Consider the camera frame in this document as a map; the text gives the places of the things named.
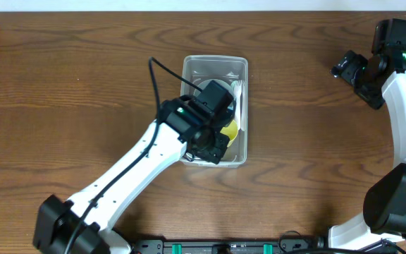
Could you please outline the yellow cup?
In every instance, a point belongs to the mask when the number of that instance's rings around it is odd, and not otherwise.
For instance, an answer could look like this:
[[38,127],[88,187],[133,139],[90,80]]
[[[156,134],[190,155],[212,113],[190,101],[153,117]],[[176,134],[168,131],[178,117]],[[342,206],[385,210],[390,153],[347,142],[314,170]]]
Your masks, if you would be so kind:
[[229,137],[228,147],[230,147],[238,136],[238,124],[232,120],[226,127],[221,129],[221,134]]

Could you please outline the grey bowl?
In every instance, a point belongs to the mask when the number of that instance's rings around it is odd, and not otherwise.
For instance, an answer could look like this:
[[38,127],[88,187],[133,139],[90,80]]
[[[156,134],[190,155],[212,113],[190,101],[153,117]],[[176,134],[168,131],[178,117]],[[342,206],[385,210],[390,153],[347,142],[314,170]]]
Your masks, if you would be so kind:
[[198,85],[194,96],[214,112],[214,125],[227,126],[235,115],[238,103],[234,89],[221,79],[208,79]]

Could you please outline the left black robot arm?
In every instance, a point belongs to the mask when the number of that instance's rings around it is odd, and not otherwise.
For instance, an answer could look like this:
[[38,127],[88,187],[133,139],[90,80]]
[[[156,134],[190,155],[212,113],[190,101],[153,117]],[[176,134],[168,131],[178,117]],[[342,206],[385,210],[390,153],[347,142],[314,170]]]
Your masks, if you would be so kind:
[[186,154],[218,164],[229,143],[221,131],[237,107],[230,95],[164,101],[143,136],[108,171],[66,201],[51,195],[40,205],[33,246],[41,253],[130,253],[130,244],[113,229],[120,216]]

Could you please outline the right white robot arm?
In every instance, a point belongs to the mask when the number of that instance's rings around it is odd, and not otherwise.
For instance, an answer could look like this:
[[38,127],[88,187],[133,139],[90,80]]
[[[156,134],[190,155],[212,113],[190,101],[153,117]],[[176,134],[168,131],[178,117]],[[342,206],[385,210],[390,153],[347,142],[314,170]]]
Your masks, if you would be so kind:
[[406,241],[406,49],[386,49],[370,59],[348,51],[331,74],[373,109],[387,106],[394,155],[393,169],[367,191],[362,211],[329,229],[328,247],[359,251]]

